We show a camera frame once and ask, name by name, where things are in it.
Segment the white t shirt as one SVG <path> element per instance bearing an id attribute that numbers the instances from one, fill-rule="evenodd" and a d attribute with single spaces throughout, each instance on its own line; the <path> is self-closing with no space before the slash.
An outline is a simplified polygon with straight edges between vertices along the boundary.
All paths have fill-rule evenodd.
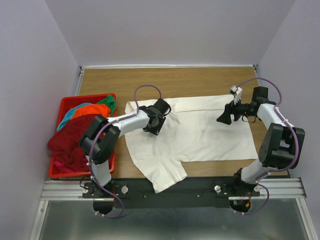
<path id="1" fill-rule="evenodd" d="M 167 98 L 171 112 L 153 135 L 137 129 L 125 134 L 133 164 L 160 193 L 188 175 L 183 162 L 257 159 L 249 123 L 217 122 L 232 95 Z"/>

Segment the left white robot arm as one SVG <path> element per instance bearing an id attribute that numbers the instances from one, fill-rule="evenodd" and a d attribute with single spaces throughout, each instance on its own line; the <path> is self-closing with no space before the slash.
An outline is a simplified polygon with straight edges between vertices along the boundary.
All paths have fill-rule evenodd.
<path id="1" fill-rule="evenodd" d="M 93 191 L 101 198 L 111 191 L 109 158 L 114 153 L 120 137 L 135 130 L 143 130 L 157 136 L 163 127 L 171 106 L 162 98 L 149 106 L 139 106 L 136 111 L 118 117 L 97 115 L 79 140 L 79 146 L 87 157 Z"/>

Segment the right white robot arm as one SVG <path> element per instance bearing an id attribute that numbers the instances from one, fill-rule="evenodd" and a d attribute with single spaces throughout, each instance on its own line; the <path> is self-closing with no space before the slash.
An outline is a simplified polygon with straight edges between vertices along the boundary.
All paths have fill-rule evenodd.
<path id="1" fill-rule="evenodd" d="M 255 117 L 263 122 L 267 132 L 259 148 L 257 159 L 239 169 L 224 189 L 241 196 L 254 191 L 258 182 L 271 173 L 287 171 L 297 166 L 305 138 L 302 128 L 293 126 L 280 113 L 278 104 L 268 99 L 268 88 L 253 89 L 251 103 L 242 103 L 242 89 L 232 86 L 233 100 L 226 104 L 218 123 L 230 125 L 239 119 Z"/>

